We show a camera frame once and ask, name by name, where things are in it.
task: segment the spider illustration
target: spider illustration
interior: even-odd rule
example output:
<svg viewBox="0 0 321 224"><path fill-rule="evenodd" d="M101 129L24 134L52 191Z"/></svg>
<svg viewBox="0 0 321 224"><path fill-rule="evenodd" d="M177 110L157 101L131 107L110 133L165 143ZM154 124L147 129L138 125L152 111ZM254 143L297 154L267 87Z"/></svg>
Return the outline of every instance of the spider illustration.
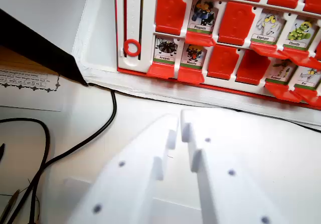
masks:
<svg viewBox="0 0 321 224"><path fill-rule="evenodd" d="M173 54L176 54L177 44L162 38L157 38L155 49L159 49L160 54L163 52L173 56Z"/></svg>

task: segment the black panel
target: black panel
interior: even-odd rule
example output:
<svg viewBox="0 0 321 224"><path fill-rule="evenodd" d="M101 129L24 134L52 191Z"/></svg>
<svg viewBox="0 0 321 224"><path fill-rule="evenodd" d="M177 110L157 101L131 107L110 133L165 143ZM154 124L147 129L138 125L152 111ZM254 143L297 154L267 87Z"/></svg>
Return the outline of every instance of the black panel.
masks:
<svg viewBox="0 0 321 224"><path fill-rule="evenodd" d="M0 44L62 76L87 85L74 57L0 9Z"/></svg>

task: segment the white table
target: white table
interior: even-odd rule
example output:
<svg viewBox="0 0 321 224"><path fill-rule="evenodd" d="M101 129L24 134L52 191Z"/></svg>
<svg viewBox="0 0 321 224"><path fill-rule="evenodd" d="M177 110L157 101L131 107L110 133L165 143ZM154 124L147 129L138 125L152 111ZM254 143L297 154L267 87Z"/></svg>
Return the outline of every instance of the white table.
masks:
<svg viewBox="0 0 321 224"><path fill-rule="evenodd" d="M112 112L108 90L84 87L68 81L66 100L61 112L0 107L0 119L29 117L42 120L51 134L49 158L57 156L100 128ZM66 180L70 177L91 182L103 164L117 154L145 126L158 117L171 113L180 115L184 105L132 98L116 94L117 115L111 126L87 147L50 167L38 187L42 223L63 223L80 198L77 190ZM14 193L28 186L39 168L45 136L37 123L13 122L0 125L0 136L7 149L0 165L1 193ZM159 183L156 198L200 209L196 175L189 170L186 144L180 140L172 151L164 182ZM0 209L8 197L0 196ZM30 199L19 223L28 223Z"/></svg>

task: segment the black dot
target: black dot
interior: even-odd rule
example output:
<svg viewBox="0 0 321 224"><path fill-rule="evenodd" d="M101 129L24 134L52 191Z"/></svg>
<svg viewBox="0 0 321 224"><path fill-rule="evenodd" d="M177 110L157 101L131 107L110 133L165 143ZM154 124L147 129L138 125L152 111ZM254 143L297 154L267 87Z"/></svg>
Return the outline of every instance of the black dot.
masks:
<svg viewBox="0 0 321 224"><path fill-rule="evenodd" d="M269 220L269 218L267 216L262 217L261 221L264 224L269 224L270 223L270 220Z"/></svg>
<svg viewBox="0 0 321 224"><path fill-rule="evenodd" d="M101 205L100 205L100 204L97 204L92 211L93 211L95 214L96 214L96 213L99 213L99 212L101 211Z"/></svg>
<svg viewBox="0 0 321 224"><path fill-rule="evenodd" d="M235 171L234 170L229 170L229 175L235 175Z"/></svg>
<svg viewBox="0 0 321 224"><path fill-rule="evenodd" d="M123 167L125 165L125 161L121 161L118 165L119 167Z"/></svg>

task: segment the paper sheet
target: paper sheet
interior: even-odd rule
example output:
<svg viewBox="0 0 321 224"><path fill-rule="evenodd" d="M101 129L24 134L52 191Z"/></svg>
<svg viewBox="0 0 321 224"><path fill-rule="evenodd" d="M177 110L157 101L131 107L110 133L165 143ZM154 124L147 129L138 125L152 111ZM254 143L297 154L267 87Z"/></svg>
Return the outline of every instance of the paper sheet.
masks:
<svg viewBox="0 0 321 224"><path fill-rule="evenodd" d="M0 105L61 111L62 82L57 73L0 46Z"/></svg>

